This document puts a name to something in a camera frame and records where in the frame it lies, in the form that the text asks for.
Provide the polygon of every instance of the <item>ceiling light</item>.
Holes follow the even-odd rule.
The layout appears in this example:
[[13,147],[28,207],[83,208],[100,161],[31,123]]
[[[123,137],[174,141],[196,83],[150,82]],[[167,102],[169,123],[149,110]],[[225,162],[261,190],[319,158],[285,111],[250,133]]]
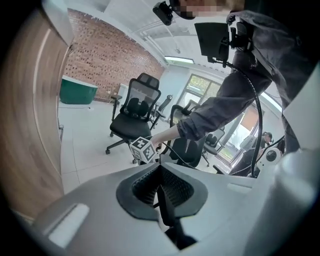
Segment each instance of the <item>ceiling light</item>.
[[172,62],[185,62],[185,63],[195,64],[192,58],[181,58],[181,57],[172,57],[172,56],[164,56],[164,58],[167,61],[172,61]]

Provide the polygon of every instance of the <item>white cube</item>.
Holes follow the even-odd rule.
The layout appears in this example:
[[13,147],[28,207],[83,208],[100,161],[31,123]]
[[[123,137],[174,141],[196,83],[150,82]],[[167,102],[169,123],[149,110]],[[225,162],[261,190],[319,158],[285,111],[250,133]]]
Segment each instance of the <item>white cube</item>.
[[156,154],[154,145],[143,137],[137,138],[132,144],[130,144],[132,154],[145,162],[149,163]]

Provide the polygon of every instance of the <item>ceiling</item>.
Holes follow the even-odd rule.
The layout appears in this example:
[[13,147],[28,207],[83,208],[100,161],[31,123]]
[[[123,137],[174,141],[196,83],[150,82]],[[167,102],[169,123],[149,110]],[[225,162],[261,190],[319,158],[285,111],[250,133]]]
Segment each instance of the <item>ceiling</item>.
[[[209,63],[206,56],[201,55],[195,23],[225,22],[226,16],[197,17],[185,20],[173,13],[170,26],[165,26],[153,13],[154,5],[162,0],[64,0],[68,8],[87,13],[103,20],[126,33],[150,52],[162,65],[167,65],[164,56],[175,56],[193,59],[197,68],[226,77],[230,69],[220,64]],[[234,58],[234,50],[230,51],[229,62]],[[273,99],[281,103],[276,85],[266,90]]]

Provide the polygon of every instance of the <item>gray jacket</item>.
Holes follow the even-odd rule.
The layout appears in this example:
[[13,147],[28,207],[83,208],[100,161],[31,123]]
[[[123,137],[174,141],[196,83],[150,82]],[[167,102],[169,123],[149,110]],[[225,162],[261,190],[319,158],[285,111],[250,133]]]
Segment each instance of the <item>gray jacket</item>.
[[[254,50],[235,52],[233,64],[251,79],[261,94],[272,81],[277,86],[285,109],[296,97],[312,73],[315,64],[308,60],[300,47],[300,39],[275,19],[250,10],[233,12],[254,26]],[[248,81],[237,71],[232,71],[223,81],[216,97],[205,101],[177,128],[182,138],[197,141],[207,133],[225,126],[254,101]],[[287,120],[282,116],[287,152],[299,148],[297,138]]]

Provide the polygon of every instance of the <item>window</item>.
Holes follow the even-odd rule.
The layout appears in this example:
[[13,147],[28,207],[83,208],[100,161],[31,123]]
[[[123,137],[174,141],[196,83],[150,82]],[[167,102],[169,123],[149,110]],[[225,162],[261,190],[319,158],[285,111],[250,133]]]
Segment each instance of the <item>window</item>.
[[178,104],[185,107],[189,100],[202,104],[210,97],[215,97],[220,85],[201,76],[192,74],[186,84]]

